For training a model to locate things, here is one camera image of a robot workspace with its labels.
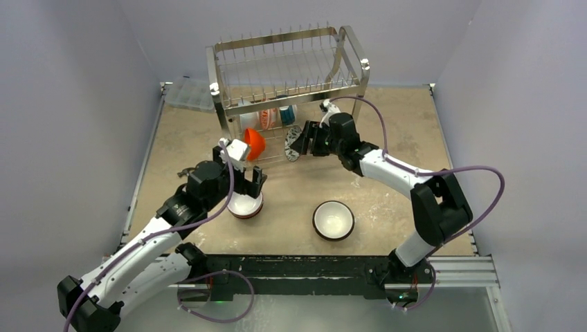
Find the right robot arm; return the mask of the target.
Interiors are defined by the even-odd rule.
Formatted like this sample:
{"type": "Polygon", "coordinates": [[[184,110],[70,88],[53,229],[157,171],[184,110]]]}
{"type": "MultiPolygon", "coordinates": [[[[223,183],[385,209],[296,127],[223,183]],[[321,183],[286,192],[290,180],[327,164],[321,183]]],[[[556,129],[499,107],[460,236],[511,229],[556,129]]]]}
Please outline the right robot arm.
{"type": "Polygon", "coordinates": [[[285,138],[285,155],[335,155],[342,166],[403,194],[412,205],[415,231],[390,253],[390,276],[404,282],[416,265],[446,243],[473,219],[473,213],[453,174],[430,175],[389,156],[382,148],[360,138],[353,117],[332,115],[327,124],[306,121],[292,127],[285,138]]]}

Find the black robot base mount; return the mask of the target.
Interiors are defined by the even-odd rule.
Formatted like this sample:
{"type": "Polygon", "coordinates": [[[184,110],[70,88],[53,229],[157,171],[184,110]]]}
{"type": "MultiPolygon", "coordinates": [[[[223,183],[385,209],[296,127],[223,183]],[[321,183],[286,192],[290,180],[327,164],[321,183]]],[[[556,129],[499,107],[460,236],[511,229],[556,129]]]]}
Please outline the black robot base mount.
{"type": "Polygon", "coordinates": [[[433,281],[427,261],[404,270],[388,256],[205,254],[192,243],[174,249],[188,261],[183,284],[208,291],[212,301],[236,295],[361,296],[412,304],[433,281]]]}

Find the solid orange bowl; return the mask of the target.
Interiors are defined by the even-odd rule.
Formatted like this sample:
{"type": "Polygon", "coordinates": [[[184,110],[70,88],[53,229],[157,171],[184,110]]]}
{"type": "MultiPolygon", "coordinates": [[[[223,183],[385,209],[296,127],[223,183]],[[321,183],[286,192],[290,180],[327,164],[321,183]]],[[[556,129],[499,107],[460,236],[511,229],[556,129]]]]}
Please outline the solid orange bowl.
{"type": "Polygon", "coordinates": [[[244,130],[244,142],[250,148],[250,152],[247,156],[248,161],[257,160],[266,149],[264,136],[252,128],[246,128],[244,130]]]}

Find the stainless steel dish rack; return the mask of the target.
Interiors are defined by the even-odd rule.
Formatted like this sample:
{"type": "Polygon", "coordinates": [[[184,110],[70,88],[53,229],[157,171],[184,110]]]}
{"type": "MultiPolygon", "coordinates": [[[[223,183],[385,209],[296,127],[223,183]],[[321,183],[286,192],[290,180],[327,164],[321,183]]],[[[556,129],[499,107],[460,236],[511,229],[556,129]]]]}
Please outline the stainless steel dish rack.
{"type": "Polygon", "coordinates": [[[286,160],[284,143],[292,126],[320,120],[317,102],[339,96],[363,97],[370,63],[349,25],[308,26],[266,35],[220,40],[206,48],[210,93],[225,138],[243,139],[239,115],[277,109],[274,128],[258,131],[266,149],[249,166],[286,160]],[[296,122],[283,126],[279,108],[297,106],[296,122]]]}

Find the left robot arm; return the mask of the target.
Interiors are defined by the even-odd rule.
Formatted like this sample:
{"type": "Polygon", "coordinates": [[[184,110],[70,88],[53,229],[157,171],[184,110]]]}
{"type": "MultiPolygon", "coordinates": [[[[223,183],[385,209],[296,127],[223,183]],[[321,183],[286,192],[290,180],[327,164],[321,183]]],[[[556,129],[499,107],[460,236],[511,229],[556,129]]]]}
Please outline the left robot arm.
{"type": "Polygon", "coordinates": [[[213,149],[213,159],[187,169],[187,181],[156,211],[130,242],[81,278],[65,277],[57,285],[64,331],[115,331],[124,315],[141,302],[177,282],[211,282],[220,275],[242,273],[213,270],[209,257],[185,238],[218,217],[239,194],[261,196],[267,175],[253,168],[245,176],[247,149],[235,142],[213,149]]]}

